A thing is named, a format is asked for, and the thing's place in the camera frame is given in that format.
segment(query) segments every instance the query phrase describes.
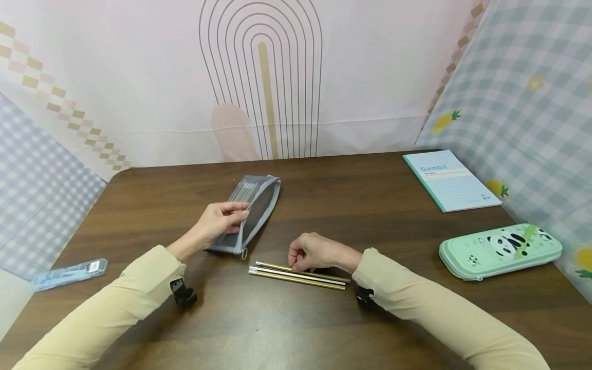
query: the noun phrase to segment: mesh pencil pouch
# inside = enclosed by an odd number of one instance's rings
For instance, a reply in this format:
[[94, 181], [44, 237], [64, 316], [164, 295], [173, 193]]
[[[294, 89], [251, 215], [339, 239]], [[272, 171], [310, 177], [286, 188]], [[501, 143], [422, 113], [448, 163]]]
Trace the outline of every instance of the mesh pencil pouch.
[[216, 252], [233, 253], [247, 258], [247, 244], [261, 229], [278, 201], [281, 180], [276, 176], [246, 175], [236, 186], [228, 201], [250, 202], [249, 215], [240, 223], [236, 234], [222, 234], [208, 248]]
[[448, 270], [463, 280], [552, 262], [561, 256], [559, 240], [531, 224], [519, 224], [448, 239], [438, 254]]

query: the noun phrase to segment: black wrist strap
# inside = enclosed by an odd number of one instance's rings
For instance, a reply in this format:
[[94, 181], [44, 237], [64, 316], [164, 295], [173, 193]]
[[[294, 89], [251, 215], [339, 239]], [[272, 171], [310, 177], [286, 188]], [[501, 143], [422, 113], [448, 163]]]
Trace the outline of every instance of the black wrist strap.
[[358, 289], [356, 289], [356, 296], [358, 301], [367, 308], [376, 306], [376, 303], [372, 299], [374, 297], [374, 290], [362, 288], [358, 285]]
[[186, 310], [197, 302], [197, 294], [193, 288], [187, 288], [183, 279], [177, 279], [170, 282], [170, 290], [173, 292], [175, 302], [180, 309]]

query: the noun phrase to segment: pencil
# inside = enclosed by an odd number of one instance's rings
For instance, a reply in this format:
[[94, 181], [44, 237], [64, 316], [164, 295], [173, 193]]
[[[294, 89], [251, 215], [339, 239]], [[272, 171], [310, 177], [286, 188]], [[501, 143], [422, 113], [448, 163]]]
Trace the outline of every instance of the pencil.
[[274, 265], [273, 263], [265, 263], [265, 262], [257, 261], [257, 262], [255, 262], [255, 265], [262, 266], [262, 267], [267, 267], [267, 268], [274, 269], [274, 270], [292, 272], [294, 274], [299, 274], [299, 275], [304, 275], [304, 276], [312, 276], [314, 278], [321, 278], [321, 279], [328, 279], [328, 280], [333, 280], [333, 281], [340, 281], [340, 282], [344, 282], [346, 284], [349, 284], [351, 282], [350, 279], [340, 278], [338, 276], [315, 274], [314, 272], [293, 272], [290, 267], [281, 266], [281, 265]]
[[249, 191], [244, 196], [244, 199], [243, 199], [244, 202], [248, 202], [251, 199], [251, 195], [253, 195], [256, 187], [257, 187], [256, 184], [249, 184]]
[[323, 288], [329, 288], [329, 289], [335, 289], [335, 290], [341, 290], [341, 291], [345, 290], [345, 286], [343, 286], [343, 285], [328, 284], [326, 282], [306, 280], [303, 278], [293, 278], [291, 276], [283, 276], [283, 275], [278, 275], [278, 274], [271, 274], [269, 272], [257, 271], [255, 269], [253, 269], [252, 266], [249, 267], [249, 274], [256, 275], [256, 276], [263, 276], [265, 278], [272, 278], [272, 279], [278, 279], [278, 280], [284, 280], [284, 281], [298, 282], [301, 284], [314, 285], [316, 287], [323, 287]]
[[261, 267], [255, 267], [255, 266], [249, 266], [249, 269], [253, 269], [253, 270], [257, 270], [257, 271], [261, 271], [261, 272], [269, 272], [270, 274], [277, 274], [277, 275], [283, 275], [283, 276], [291, 276], [293, 278], [326, 282], [328, 284], [345, 285], [345, 283], [342, 282], [342, 281], [321, 279], [321, 278], [316, 278], [316, 277], [313, 277], [313, 276], [302, 276], [302, 275], [296, 274], [295, 272], [277, 271], [277, 270], [265, 269], [265, 268], [261, 268]]
[[[244, 200], [244, 189], [248, 186], [250, 186], [251, 184], [246, 184], [244, 182], [239, 182], [236, 192], [234, 192], [234, 194], [231, 195], [230, 199], [228, 200], [229, 202], [233, 202], [233, 201], [237, 201], [237, 202], [242, 202]], [[224, 243], [224, 239], [226, 239], [226, 235], [227, 234], [222, 234], [220, 236], [218, 236], [218, 241], [216, 242], [217, 245], [221, 245], [222, 243]]]

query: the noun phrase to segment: forearm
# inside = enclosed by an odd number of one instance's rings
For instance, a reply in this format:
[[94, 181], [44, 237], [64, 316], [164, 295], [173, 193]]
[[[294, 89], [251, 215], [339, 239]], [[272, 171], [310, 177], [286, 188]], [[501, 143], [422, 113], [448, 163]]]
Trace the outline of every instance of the forearm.
[[524, 337], [452, 291], [397, 262], [366, 250], [353, 274], [374, 290], [374, 301], [404, 320], [423, 326], [478, 369], [548, 369]]
[[169, 283], [185, 265], [162, 246], [132, 262], [46, 334], [14, 370], [88, 369], [127, 329], [171, 295]]

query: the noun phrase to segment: mint green pencil case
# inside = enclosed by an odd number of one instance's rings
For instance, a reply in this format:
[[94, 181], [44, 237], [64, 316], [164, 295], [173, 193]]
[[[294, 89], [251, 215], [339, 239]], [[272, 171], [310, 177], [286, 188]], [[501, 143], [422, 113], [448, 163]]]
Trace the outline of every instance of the mint green pencil case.
[[539, 227], [519, 224], [445, 240], [438, 254], [457, 278], [482, 281], [555, 261], [562, 249], [559, 240]]

